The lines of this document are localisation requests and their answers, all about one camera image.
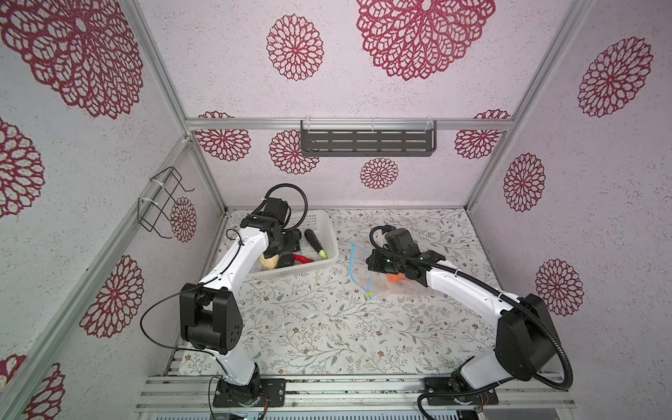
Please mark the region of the orange toy fruit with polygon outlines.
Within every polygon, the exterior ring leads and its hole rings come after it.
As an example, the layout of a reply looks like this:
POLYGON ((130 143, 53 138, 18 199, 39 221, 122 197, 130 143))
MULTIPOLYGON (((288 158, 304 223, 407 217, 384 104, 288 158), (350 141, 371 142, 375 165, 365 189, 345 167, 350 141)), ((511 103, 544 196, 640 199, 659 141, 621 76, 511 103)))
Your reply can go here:
POLYGON ((402 282, 402 281, 406 280, 406 277, 404 276, 403 273, 399 273, 399 274, 390 274, 390 273, 388 273, 388 274, 387 274, 387 279, 388 279, 388 281, 390 281, 391 283, 399 283, 399 282, 402 282))

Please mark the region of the dark oval toy avocado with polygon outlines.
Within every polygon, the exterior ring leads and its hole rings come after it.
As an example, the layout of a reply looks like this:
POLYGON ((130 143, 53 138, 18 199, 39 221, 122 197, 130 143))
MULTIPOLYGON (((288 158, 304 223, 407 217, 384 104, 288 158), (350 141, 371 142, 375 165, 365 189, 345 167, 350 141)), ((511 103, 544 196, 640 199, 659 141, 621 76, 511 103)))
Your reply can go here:
POLYGON ((280 255, 278 257, 278 263, 276 264, 277 269, 292 267, 294 266, 296 260, 293 254, 280 255))

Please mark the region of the red toy chili pepper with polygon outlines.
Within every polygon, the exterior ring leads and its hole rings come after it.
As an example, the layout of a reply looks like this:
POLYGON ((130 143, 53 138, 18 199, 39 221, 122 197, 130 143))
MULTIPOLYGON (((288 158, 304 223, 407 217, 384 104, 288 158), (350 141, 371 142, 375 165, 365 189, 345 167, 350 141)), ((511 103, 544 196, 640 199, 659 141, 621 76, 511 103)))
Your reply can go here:
POLYGON ((310 264, 314 262, 313 259, 304 257, 303 255, 294 254, 293 257, 296 262, 299 262, 301 264, 310 264))

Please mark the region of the white perforated plastic basket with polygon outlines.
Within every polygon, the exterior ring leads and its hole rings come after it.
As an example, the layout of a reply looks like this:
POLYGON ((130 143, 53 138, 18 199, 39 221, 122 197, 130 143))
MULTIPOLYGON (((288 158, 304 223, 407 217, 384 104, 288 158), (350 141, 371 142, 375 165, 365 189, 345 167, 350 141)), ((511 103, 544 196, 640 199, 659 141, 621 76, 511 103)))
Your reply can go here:
POLYGON ((339 245, 334 225, 329 215, 324 210, 309 210, 303 223, 299 226, 302 237, 299 241, 299 255, 306 257, 313 262, 295 262, 290 267, 276 268, 268 271, 264 266, 256 261, 250 270, 252 278, 282 278, 289 276, 304 276, 312 271, 319 271, 329 268, 339 259, 339 245), (318 242, 327 253, 327 258, 320 256, 313 246, 306 240, 305 231, 311 229, 318 239, 318 242))

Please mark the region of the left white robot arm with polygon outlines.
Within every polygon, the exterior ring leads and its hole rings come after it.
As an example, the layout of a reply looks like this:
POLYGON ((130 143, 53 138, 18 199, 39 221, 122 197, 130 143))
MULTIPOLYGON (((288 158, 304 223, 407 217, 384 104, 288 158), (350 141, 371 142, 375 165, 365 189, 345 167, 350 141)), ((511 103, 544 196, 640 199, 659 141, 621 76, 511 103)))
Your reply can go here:
POLYGON ((243 333, 243 315, 236 301, 243 280, 260 257, 292 253, 301 234, 287 229, 292 210, 278 198, 262 204, 241 221, 239 229, 227 235, 232 244, 220 262, 193 285, 180 292, 180 335, 194 350, 212 355, 220 366, 223 380, 236 387, 247 387, 256 395, 252 383, 258 367, 238 342, 243 333))

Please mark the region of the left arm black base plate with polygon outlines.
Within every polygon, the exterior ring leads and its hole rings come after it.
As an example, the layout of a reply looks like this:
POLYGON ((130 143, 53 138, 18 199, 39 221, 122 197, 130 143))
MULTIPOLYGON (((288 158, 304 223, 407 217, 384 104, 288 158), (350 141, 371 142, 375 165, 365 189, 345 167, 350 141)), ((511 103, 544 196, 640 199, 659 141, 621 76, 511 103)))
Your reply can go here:
POLYGON ((214 408, 276 408, 285 404, 285 378, 253 378, 248 385, 233 385, 218 381, 213 397, 214 408))

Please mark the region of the clear zip top bag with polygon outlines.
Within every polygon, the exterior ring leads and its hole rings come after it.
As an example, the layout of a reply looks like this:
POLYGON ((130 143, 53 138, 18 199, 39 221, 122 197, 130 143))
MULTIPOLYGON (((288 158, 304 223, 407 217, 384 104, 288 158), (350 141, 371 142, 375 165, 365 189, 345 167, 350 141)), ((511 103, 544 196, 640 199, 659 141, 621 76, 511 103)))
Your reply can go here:
POLYGON ((425 288, 416 281, 406 278, 399 283, 391 283, 387 273, 370 271, 366 259, 371 256, 373 248, 364 243, 350 243, 349 277, 364 293, 367 301, 382 301, 383 298, 429 296, 432 290, 425 288))

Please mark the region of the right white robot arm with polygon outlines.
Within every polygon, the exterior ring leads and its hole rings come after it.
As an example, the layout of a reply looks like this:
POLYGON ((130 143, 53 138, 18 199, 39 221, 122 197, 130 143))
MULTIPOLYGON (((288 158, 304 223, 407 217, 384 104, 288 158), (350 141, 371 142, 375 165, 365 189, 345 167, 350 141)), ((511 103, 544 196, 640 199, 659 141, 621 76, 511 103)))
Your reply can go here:
POLYGON ((561 344, 540 297, 503 292, 461 271, 444 255, 420 250, 408 229, 374 227, 369 241, 373 246, 366 260, 370 271, 400 274, 446 294, 495 329, 493 348, 462 363, 451 374, 451 391, 459 398, 487 392, 508 381, 536 378, 558 355, 561 344))

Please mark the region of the dark eggplant toy green tip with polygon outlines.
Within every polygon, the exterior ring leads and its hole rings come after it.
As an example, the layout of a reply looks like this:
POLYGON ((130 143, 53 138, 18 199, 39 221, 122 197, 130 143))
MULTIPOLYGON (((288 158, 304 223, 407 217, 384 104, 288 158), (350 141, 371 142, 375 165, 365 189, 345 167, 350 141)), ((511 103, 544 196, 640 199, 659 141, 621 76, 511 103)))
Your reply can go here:
POLYGON ((309 245, 313 248, 315 252, 318 253, 321 259, 327 260, 328 255, 325 250, 325 248, 322 246, 320 240, 314 233, 312 229, 306 229, 304 231, 304 237, 306 238, 306 241, 309 243, 309 245))

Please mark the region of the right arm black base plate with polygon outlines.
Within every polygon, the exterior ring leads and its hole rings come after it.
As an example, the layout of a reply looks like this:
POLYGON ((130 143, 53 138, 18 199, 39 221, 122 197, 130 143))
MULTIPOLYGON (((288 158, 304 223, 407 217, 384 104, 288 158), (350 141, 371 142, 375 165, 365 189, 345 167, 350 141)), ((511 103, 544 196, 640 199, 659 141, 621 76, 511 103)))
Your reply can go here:
POLYGON ((497 405, 500 400, 494 390, 488 390, 479 394, 462 395, 462 397, 447 397, 446 394, 458 394, 470 392, 472 389, 451 376, 436 376, 423 378, 426 399, 430 406, 458 406, 458 405, 497 405))

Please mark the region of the grey slotted wall shelf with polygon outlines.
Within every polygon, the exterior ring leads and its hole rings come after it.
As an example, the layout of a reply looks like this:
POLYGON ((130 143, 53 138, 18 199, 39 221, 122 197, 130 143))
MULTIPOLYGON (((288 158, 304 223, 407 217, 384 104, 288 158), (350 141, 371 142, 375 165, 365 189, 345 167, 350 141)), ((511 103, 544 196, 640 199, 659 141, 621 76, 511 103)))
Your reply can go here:
POLYGON ((400 129, 313 128, 302 120, 299 145, 311 158, 425 158, 437 150, 437 129, 432 120, 400 129))

